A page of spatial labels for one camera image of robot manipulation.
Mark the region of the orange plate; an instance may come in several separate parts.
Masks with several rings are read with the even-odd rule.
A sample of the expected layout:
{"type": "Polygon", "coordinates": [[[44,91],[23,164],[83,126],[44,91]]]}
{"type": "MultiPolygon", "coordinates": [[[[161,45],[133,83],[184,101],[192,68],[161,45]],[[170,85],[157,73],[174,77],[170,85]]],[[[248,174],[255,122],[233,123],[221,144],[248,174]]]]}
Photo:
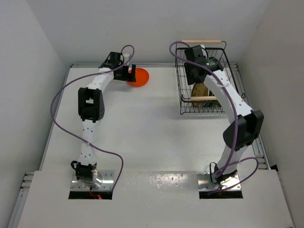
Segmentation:
{"type": "Polygon", "coordinates": [[[135,70],[135,82],[127,82],[128,85],[132,87],[142,87],[147,84],[149,81],[149,73],[146,69],[143,68],[136,68],[135,70]]]}

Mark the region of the yellow patterned plate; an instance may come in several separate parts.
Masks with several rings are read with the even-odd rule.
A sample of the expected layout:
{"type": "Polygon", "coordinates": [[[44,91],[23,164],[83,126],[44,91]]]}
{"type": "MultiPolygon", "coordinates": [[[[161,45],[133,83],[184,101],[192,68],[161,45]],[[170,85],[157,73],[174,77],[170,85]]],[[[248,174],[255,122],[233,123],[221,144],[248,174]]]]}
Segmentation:
{"type": "MultiPolygon", "coordinates": [[[[196,83],[193,86],[191,96],[208,96],[208,95],[209,95],[209,89],[203,83],[196,83]]],[[[205,104],[206,101],[192,102],[192,105],[197,108],[204,107],[205,104]]]]}

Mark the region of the green plate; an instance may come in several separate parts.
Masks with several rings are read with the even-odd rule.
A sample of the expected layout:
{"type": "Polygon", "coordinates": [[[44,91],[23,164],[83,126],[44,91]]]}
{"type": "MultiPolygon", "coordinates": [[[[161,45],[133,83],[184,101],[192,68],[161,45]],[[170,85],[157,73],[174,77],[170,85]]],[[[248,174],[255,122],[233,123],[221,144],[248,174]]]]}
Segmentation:
{"type": "Polygon", "coordinates": [[[212,104],[212,107],[218,107],[218,106],[220,106],[219,102],[215,102],[212,104]]]}

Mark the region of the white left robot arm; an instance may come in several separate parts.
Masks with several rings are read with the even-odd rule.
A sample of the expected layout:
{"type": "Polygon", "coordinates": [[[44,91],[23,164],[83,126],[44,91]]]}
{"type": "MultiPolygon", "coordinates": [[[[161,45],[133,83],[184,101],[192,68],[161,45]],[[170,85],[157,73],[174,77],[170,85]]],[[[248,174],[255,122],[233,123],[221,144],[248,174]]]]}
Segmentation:
{"type": "Polygon", "coordinates": [[[76,179],[90,188],[102,184],[101,175],[97,171],[97,158],[90,145],[97,139],[100,122],[105,114],[103,92],[112,80],[135,82],[135,69],[129,72],[125,63],[130,59],[129,53],[110,52],[107,59],[99,67],[99,75],[86,87],[78,90],[78,114],[82,120],[85,142],[81,145],[80,156],[71,163],[76,172],[76,179]]]}

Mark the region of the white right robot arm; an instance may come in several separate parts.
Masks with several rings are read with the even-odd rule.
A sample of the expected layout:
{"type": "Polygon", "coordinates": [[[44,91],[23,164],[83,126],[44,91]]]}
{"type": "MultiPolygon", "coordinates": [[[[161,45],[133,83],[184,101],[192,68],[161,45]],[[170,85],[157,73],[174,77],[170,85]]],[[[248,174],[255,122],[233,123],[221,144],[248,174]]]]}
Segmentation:
{"type": "Polygon", "coordinates": [[[213,172],[213,179],[221,182],[236,173],[243,153],[259,136],[264,115],[241,98],[220,61],[214,57],[207,58],[200,45],[189,47],[184,53],[188,83],[206,86],[228,117],[229,127],[223,132],[225,148],[213,172]]]}

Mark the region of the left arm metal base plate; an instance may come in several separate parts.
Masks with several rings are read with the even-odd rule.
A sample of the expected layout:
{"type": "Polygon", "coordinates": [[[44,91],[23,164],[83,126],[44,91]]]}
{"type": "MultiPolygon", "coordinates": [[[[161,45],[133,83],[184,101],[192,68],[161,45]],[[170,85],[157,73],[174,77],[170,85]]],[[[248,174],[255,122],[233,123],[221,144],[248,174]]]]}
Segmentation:
{"type": "Polygon", "coordinates": [[[111,191],[114,185],[114,173],[102,171],[94,174],[93,180],[78,179],[74,174],[72,177],[70,190],[71,191],[111,191]]]}

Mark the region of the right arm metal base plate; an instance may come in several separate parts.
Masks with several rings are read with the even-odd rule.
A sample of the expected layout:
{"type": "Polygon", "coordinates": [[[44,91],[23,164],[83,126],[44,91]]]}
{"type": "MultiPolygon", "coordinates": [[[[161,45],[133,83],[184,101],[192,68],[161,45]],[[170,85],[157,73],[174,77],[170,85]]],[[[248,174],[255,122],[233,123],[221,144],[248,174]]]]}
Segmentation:
{"type": "Polygon", "coordinates": [[[197,179],[198,188],[201,192],[215,190],[241,191],[239,175],[237,172],[234,175],[221,180],[219,183],[217,183],[215,180],[213,182],[211,181],[210,172],[198,172],[197,179]]]}

